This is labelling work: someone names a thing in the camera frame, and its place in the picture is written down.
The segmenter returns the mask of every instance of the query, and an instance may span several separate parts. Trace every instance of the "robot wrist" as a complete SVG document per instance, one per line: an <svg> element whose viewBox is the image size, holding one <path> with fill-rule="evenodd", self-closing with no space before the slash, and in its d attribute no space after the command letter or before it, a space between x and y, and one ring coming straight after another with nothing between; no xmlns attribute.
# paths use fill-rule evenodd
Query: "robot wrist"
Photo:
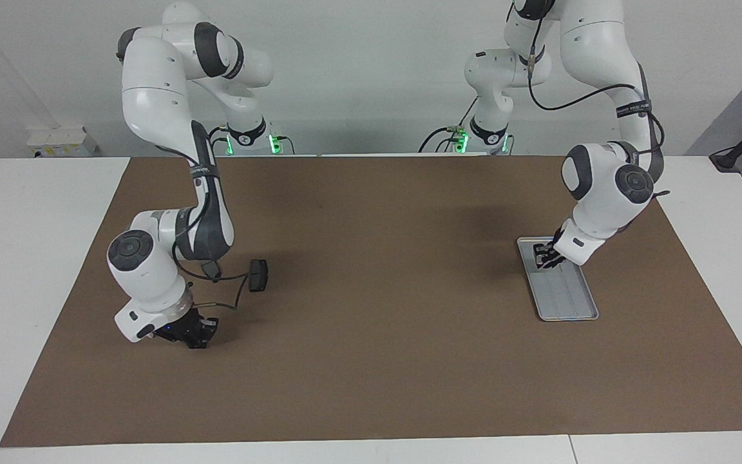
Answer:
<svg viewBox="0 0 742 464"><path fill-rule="evenodd" d="M554 244L554 250L574 264L582 266L604 243L606 240L586 234L573 219L569 218L563 223L562 236Z"/></svg>

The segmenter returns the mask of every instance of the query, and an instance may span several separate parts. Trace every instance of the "white panel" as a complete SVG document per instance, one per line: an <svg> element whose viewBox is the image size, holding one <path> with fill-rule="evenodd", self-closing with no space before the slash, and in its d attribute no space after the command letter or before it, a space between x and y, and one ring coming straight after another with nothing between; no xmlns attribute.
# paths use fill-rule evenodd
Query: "white panel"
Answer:
<svg viewBox="0 0 742 464"><path fill-rule="evenodd" d="M660 205L742 344L742 178L703 157L666 160Z"/></svg>
<svg viewBox="0 0 742 464"><path fill-rule="evenodd" d="M0 439L127 162L0 159Z"/></svg>
<svg viewBox="0 0 742 464"><path fill-rule="evenodd" d="M566 436L0 449L0 464L575 464Z"/></svg>
<svg viewBox="0 0 742 464"><path fill-rule="evenodd" d="M274 59L276 79L257 96L268 118L283 121L286 135L309 140L298 143L307 153L380 151L366 143L386 137L388 126L379 121L390 119L403 123L384 151L412 151L430 130L456 123L473 97L463 77L465 59L504 46L508 9L494 0L464 6L454 0L196 3L225 32ZM121 124L114 53L123 30L157 23L165 4L0 0L0 47L54 117L84 124L106 155L152 153ZM742 89L742 3L624 0L624 8L629 43L669 132L665 152L681 155ZM555 56L557 30L547 44ZM537 92L551 105L587 90L555 59L553 76ZM613 138L607 97L557 113L534 108L523 89L513 97L519 153L566 153L578 143ZM198 120L223 120L212 99L200 102L191 102ZM9 117L0 111L0 119ZM332 121L362 130L335 130Z"/></svg>
<svg viewBox="0 0 742 464"><path fill-rule="evenodd" d="M738 464L742 432L572 437L580 464Z"/></svg>

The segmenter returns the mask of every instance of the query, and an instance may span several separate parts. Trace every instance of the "brown paper surface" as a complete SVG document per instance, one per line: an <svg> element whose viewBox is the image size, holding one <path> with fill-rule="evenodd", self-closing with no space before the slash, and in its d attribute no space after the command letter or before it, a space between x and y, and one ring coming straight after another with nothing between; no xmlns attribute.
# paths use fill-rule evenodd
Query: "brown paper surface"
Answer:
<svg viewBox="0 0 742 464"><path fill-rule="evenodd" d="M182 159L133 159L1 445L742 430L742 347L657 202L585 266L599 320L538 319L516 240L571 211L561 163L221 159L223 269L271 279L191 351L113 321L109 242L195 204Z"/></svg>

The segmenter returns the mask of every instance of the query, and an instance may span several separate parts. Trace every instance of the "black strap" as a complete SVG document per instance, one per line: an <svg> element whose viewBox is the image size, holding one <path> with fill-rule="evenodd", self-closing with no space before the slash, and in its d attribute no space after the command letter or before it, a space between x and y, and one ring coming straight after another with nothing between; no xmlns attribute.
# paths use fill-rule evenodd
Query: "black strap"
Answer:
<svg viewBox="0 0 742 464"><path fill-rule="evenodd" d="M242 43L233 35L229 35L229 37L236 42L236 62L233 65L233 68L231 68L230 73L225 74L225 79L233 79L233 77L236 77L239 74L239 71L242 71L242 66L245 65L245 52L242 50Z"/></svg>
<svg viewBox="0 0 742 464"><path fill-rule="evenodd" d="M640 100L618 108L618 118L639 113L651 113L651 100Z"/></svg>
<svg viewBox="0 0 742 464"><path fill-rule="evenodd" d="M192 166L191 179L199 179L200 177L216 177L216 179L219 179L219 168L212 164Z"/></svg>
<svg viewBox="0 0 742 464"><path fill-rule="evenodd" d="M260 138L260 135L265 134L265 129L268 128L268 124L265 122L265 118L262 118L262 122L259 124L259 126L256 127L256 129L248 130L248 132L238 132L234 129L229 128L227 131L229 134L233 136L233 138L236 139L236 143L239 145L242 145L243 147L250 147L251 145L256 142L256 139Z"/></svg>
<svg viewBox="0 0 742 464"><path fill-rule="evenodd" d="M539 53L539 55L537 55L537 56L534 57L534 64L538 64L541 61L542 56L545 55L545 54L546 54L546 46L545 45L542 45L542 51ZM517 54L517 57L520 59L520 62L524 66L527 66L528 65L528 60L525 59L525 58L523 58L523 55L521 55L520 53L518 53Z"/></svg>
<svg viewBox="0 0 742 464"><path fill-rule="evenodd" d="M482 139L483 142L486 143L486 145L496 145L500 143L500 140L503 139L503 135L506 135L506 130L509 129L509 126L506 126L503 130L498 130L497 132L492 132L491 130L485 130L482 127L477 125L477 121L474 120L474 118L471 118L471 132L474 132L474 135ZM494 138L494 143L490 143L489 139Z"/></svg>
<svg viewBox="0 0 742 464"><path fill-rule="evenodd" d="M227 69L222 59L219 58L219 47L216 38L222 31L207 21L197 23L194 27L194 47L196 58L208 77L217 77L225 73Z"/></svg>

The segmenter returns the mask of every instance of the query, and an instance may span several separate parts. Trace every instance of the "green led light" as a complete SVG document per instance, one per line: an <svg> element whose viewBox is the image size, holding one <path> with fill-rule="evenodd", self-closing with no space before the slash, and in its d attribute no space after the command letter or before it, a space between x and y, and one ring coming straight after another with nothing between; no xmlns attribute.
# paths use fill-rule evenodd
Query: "green led light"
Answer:
<svg viewBox="0 0 742 464"><path fill-rule="evenodd" d="M271 141L271 151L274 153L274 155L279 155L279 153L282 153L282 144L276 138L274 138L274 135L268 134L268 140Z"/></svg>
<svg viewBox="0 0 742 464"><path fill-rule="evenodd" d="M462 140L457 142L457 153L465 153L468 149L468 134L462 133Z"/></svg>

